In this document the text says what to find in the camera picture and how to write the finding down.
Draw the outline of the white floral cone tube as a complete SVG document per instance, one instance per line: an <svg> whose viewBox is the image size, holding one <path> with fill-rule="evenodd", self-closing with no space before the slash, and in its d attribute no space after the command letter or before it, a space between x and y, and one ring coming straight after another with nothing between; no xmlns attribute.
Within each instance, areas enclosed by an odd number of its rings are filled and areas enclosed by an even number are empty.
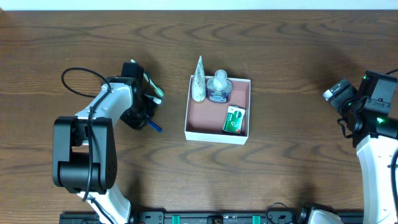
<svg viewBox="0 0 398 224"><path fill-rule="evenodd" d="M202 102L206 98L205 70L202 57L199 57L191 84L192 100Z"/></svg>

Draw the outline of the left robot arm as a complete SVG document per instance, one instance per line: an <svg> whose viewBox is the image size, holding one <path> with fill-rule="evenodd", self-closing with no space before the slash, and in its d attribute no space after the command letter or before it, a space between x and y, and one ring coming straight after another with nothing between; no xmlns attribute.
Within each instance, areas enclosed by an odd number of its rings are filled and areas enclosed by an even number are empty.
<svg viewBox="0 0 398 224"><path fill-rule="evenodd" d="M152 121L157 105L141 86L137 77L109 77L85 109L54 122L53 182L88 202L100 223L139 221L115 183L118 159L113 129L123 121L135 130L146 125L162 130Z"/></svg>

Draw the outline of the blue disposable razor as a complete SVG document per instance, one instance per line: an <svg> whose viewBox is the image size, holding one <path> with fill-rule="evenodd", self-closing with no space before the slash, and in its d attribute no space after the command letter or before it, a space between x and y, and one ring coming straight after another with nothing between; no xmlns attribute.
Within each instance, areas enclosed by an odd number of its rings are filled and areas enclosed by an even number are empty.
<svg viewBox="0 0 398 224"><path fill-rule="evenodd" d="M153 128L154 130L156 130L157 132L159 132L159 133L161 133L162 132L162 128L159 126L159 125L157 125L156 123L154 123L153 121L152 121L152 118L150 117L150 116L146 116L146 123L151 127L151 128Z"/></svg>

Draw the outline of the green white soap box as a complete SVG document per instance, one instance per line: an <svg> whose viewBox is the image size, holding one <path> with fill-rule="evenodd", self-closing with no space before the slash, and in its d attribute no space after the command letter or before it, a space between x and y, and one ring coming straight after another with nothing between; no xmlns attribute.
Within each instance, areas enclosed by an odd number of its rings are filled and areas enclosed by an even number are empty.
<svg viewBox="0 0 398 224"><path fill-rule="evenodd" d="M233 134L241 134L246 110L238 106L228 106L223 131Z"/></svg>

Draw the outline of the blue hand soap bottle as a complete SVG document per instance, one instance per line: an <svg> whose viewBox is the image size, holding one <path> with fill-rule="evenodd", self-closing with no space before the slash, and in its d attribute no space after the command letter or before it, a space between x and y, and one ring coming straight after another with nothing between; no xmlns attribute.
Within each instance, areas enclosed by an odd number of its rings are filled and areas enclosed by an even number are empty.
<svg viewBox="0 0 398 224"><path fill-rule="evenodd" d="M206 96L215 103L227 103L233 87L224 70L217 70L213 78L206 82Z"/></svg>

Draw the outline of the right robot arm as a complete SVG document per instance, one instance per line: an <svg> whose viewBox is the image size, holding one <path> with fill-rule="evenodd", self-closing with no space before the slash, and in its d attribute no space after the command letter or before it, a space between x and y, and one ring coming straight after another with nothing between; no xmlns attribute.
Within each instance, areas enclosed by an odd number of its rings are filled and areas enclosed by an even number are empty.
<svg viewBox="0 0 398 224"><path fill-rule="evenodd" d="M363 76L359 88L342 79L324 92L351 139L363 179L363 223L397 223L397 120L389 117L397 78Z"/></svg>

